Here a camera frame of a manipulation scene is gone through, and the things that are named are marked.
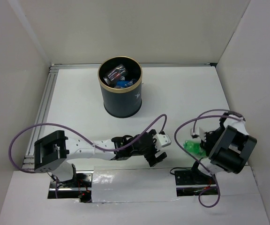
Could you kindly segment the green bottle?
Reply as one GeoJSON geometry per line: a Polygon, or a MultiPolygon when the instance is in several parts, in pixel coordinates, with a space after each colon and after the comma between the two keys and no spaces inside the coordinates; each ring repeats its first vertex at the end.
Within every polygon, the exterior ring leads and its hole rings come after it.
{"type": "Polygon", "coordinates": [[[206,151],[201,148],[200,143],[186,140],[183,148],[196,157],[206,157],[206,151]]]}

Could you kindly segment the clear bottle blue label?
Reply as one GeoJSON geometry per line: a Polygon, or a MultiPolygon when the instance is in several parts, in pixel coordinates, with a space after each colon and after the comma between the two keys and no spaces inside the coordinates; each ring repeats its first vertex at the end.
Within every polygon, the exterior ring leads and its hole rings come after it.
{"type": "Polygon", "coordinates": [[[114,86],[116,89],[125,89],[128,87],[131,87],[132,85],[134,85],[137,82],[136,79],[132,79],[129,81],[126,80],[119,80],[117,81],[116,85],[114,86]]]}

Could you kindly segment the clear wide-mouth plastic jar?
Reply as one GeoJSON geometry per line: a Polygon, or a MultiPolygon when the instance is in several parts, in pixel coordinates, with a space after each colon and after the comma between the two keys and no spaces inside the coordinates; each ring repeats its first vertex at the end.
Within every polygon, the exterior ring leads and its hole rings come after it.
{"type": "Polygon", "coordinates": [[[119,81],[121,78],[125,77],[128,74],[127,69],[124,65],[119,64],[109,72],[107,72],[104,76],[104,81],[108,86],[115,85],[117,81],[119,81]]]}

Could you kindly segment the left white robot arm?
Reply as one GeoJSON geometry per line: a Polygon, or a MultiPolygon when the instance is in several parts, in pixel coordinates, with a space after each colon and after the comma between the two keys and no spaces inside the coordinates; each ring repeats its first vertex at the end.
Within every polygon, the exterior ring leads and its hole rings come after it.
{"type": "Polygon", "coordinates": [[[34,172],[51,173],[66,187],[77,183],[76,166],[72,159],[102,159],[124,161],[131,157],[143,156],[150,167],[163,161],[167,154],[161,150],[171,145],[170,137],[164,132],[152,129],[134,137],[125,135],[92,144],[65,136],[57,130],[34,143],[34,172]]]}

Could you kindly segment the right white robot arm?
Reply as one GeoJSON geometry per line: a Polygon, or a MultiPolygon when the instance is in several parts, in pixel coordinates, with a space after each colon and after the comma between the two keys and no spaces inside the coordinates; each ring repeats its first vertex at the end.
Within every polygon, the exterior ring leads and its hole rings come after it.
{"type": "Polygon", "coordinates": [[[196,185],[211,183],[211,175],[219,172],[240,173],[257,144],[257,139],[246,131],[243,115],[223,111],[216,130],[206,132],[199,128],[196,132],[195,123],[191,129],[191,136],[201,139],[200,148],[206,155],[190,170],[190,180],[196,185]]]}

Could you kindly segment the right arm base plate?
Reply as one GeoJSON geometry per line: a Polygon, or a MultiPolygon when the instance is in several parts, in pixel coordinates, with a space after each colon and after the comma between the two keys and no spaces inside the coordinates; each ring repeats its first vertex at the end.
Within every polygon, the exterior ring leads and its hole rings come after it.
{"type": "Polygon", "coordinates": [[[218,189],[212,177],[199,171],[179,169],[173,172],[176,183],[176,194],[178,197],[217,195],[218,189]]]}

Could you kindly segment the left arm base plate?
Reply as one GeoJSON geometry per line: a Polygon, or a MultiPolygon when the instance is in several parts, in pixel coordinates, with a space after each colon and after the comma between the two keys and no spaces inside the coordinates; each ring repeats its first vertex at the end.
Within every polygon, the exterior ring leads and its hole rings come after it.
{"type": "Polygon", "coordinates": [[[48,199],[75,199],[80,203],[92,202],[92,172],[77,172],[72,182],[61,182],[50,175],[48,199]]]}

